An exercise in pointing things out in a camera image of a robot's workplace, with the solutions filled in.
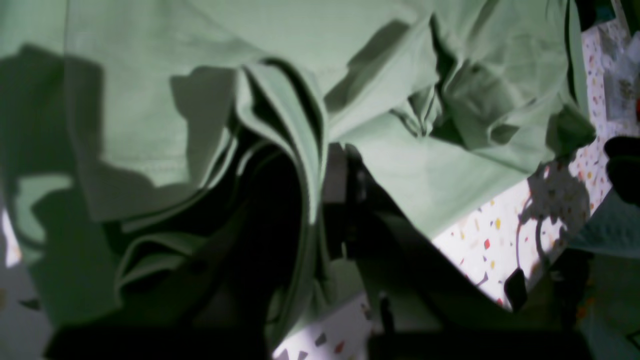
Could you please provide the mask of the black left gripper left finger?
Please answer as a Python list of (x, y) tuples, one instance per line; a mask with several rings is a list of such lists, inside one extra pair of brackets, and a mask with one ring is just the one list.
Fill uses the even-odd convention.
[(115, 310), (58, 330), (51, 360), (265, 360), (306, 307), (306, 151), (259, 145), (242, 173), (150, 231), (114, 278)]

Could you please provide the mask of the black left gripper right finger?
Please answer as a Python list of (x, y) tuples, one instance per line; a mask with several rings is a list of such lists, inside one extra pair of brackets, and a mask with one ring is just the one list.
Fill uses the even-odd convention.
[(368, 360), (592, 360), (569, 323), (522, 316), (524, 274), (506, 280), (505, 310), (484, 295), (422, 235), (371, 177), (352, 145), (332, 143), (323, 187), (331, 259), (354, 265), (363, 281), (375, 330)]

